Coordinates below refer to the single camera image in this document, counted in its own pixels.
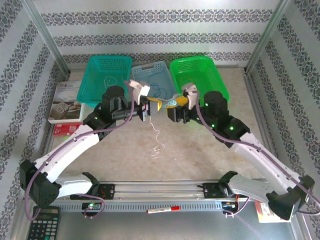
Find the white string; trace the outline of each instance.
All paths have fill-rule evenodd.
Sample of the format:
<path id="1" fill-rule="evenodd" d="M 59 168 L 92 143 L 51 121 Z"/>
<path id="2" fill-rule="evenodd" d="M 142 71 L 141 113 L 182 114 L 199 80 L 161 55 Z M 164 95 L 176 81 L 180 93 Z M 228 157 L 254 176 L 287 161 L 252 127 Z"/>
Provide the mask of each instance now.
<path id="1" fill-rule="evenodd" d="M 114 80 L 115 80 L 115 83 L 114 83 L 114 84 L 112 84 L 112 85 L 110 85 L 110 84 L 109 84 L 110 79 L 109 79 L 109 81 L 106 83 L 106 78 L 114 79 Z M 116 84 L 117 84 L 117 82 L 118 82 L 118 80 L 117 80 L 116 78 L 114 78 L 113 76 L 106 76 L 106 77 L 104 78 L 104 86 L 105 86 L 105 88 L 106 88 L 106 89 L 107 89 L 108 87 L 111 87 L 111 86 L 116 85 Z"/>
<path id="2" fill-rule="evenodd" d="M 154 157 L 154 156 L 156 156 L 156 155 L 159 154 L 159 151 L 160 151 L 160 150 L 165 149 L 166 146 L 165 146 L 163 143 L 161 143 L 161 142 L 158 141 L 158 135 L 160 134 L 160 131 L 159 131 L 158 129 L 155 129 L 155 126 L 153 125 L 153 123 L 152 123 L 152 121 L 151 121 L 151 116 L 150 116 L 150 124 L 152 125 L 153 130 L 156 131 L 156 132 L 158 132 L 158 133 L 156 134 L 155 140 L 156 140 L 156 142 L 157 142 L 158 144 L 160 144 L 160 145 L 156 145 L 156 146 L 154 146 L 153 148 L 151 148 L 151 153 L 150 153 L 150 155 L 151 155 L 152 157 Z"/>

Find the gray floor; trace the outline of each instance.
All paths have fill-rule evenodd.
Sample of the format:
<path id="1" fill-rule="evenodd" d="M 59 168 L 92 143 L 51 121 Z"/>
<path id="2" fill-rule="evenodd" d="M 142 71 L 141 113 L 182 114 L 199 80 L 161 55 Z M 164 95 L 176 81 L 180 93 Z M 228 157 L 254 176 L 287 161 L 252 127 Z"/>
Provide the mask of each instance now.
<path id="1" fill-rule="evenodd" d="M 242 76 L 243 68 L 218 70 L 230 95 L 230 114 L 247 124 L 261 140 Z M 74 72 L 70 80 L 82 76 L 83 72 Z M 90 172 L 100 181 L 198 180 L 219 179 L 232 170 L 248 178 L 263 178 L 246 159 L 218 142 L 203 126 L 195 122 L 174 123 L 168 119 L 165 109 L 161 109 L 152 122 L 160 130 L 159 142 L 165 144 L 157 156 L 151 156 L 148 151 L 158 145 L 150 119 L 141 122 L 135 117 L 84 152 L 62 174 L 74 176 Z M 53 147 L 61 142 L 61 137 L 56 138 Z"/>
<path id="2" fill-rule="evenodd" d="M 58 240 L 293 240 L 290 223 L 259 223 L 255 204 L 234 218 L 221 212 L 62 213 Z"/>

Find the patterned wall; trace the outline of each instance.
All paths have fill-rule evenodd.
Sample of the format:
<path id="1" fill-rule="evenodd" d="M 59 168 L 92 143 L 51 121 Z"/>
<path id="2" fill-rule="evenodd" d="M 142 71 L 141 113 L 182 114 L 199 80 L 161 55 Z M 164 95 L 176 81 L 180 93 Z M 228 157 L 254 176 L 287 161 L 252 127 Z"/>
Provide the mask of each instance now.
<path id="1" fill-rule="evenodd" d="M 206 55 L 244 67 L 279 0 L 35 1 L 71 69 L 96 54 L 134 62 Z"/>
<path id="2" fill-rule="evenodd" d="M 0 1 L 0 240 L 22 199 L 19 163 L 40 156 L 60 70 L 19 0 Z"/>
<path id="3" fill-rule="evenodd" d="M 316 182 L 320 197 L 320 6 L 294 0 L 250 73 L 278 157 Z M 319 210 L 311 202 L 308 211 Z M 320 217 L 306 216 L 312 239 Z"/>

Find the red marker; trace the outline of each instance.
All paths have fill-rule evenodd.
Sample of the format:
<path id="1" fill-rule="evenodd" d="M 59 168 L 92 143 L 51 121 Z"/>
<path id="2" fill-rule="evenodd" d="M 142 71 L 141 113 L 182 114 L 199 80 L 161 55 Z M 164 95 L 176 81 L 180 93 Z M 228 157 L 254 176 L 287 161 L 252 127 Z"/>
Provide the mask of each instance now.
<path id="1" fill-rule="evenodd" d="M 148 209 L 146 211 L 146 213 L 147 214 L 156 214 L 156 213 L 164 213 L 164 212 L 179 211 L 179 210 L 180 210 L 180 206 L 169 206 L 169 207 Z"/>

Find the yellow object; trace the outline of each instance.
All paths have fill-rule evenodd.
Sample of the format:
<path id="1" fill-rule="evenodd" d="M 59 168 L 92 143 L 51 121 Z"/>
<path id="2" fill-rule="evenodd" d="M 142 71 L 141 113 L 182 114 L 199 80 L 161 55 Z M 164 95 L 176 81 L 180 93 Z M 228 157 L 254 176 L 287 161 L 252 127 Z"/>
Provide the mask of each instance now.
<path id="1" fill-rule="evenodd" d="M 158 111 L 161 109 L 161 107 L 162 107 L 162 101 L 161 100 L 156 99 L 154 97 L 149 97 L 149 96 L 147 97 L 147 99 L 149 101 L 152 101 L 152 102 L 157 102 L 158 103 Z"/>
<path id="2" fill-rule="evenodd" d="M 180 97 L 176 98 L 175 101 L 177 104 L 184 106 L 188 103 L 188 98 L 185 96 L 180 96 Z"/>

